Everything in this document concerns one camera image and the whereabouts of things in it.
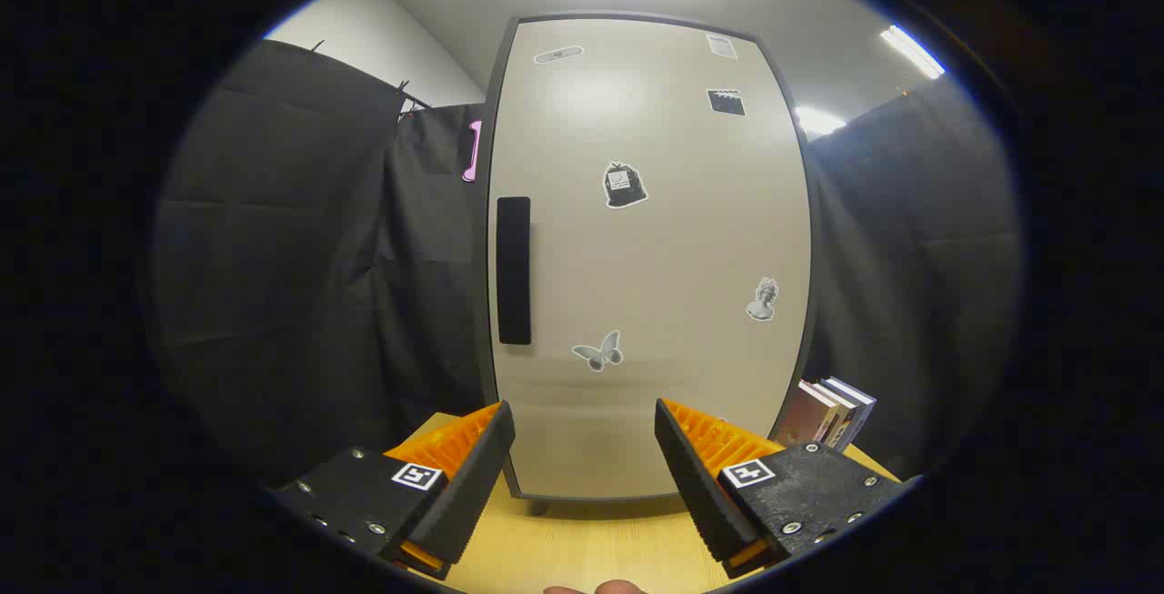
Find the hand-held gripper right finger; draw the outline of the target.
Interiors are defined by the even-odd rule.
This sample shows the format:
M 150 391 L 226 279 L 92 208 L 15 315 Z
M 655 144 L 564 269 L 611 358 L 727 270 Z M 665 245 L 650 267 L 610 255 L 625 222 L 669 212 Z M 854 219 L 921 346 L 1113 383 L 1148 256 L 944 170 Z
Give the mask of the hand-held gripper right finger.
M 658 450 L 729 578 L 768 570 L 873 519 L 910 487 L 823 441 L 785 446 L 659 398 Z

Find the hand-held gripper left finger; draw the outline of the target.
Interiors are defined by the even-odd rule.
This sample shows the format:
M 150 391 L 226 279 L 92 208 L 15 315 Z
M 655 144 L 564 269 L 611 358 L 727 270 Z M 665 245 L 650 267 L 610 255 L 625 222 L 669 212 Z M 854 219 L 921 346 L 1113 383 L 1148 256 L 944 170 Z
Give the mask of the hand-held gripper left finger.
M 356 554 L 445 580 L 477 528 L 514 437 L 510 404 L 496 402 L 386 452 L 341 450 L 271 495 Z

